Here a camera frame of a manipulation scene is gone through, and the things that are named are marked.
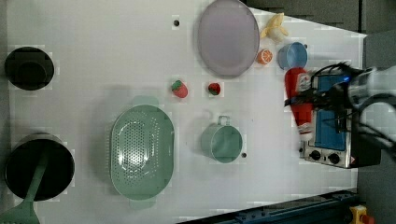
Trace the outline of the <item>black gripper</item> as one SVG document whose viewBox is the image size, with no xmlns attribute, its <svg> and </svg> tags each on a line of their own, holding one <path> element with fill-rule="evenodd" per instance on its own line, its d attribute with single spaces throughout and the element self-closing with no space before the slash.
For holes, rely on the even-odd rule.
<svg viewBox="0 0 396 224">
<path fill-rule="evenodd" d="M 343 110 L 350 108 L 350 102 L 347 95 L 347 84 L 336 83 L 327 91 L 316 91 L 314 100 L 307 95 L 297 95 L 286 99 L 284 106 L 311 104 L 313 101 L 314 108 L 325 110 Z"/>
</svg>

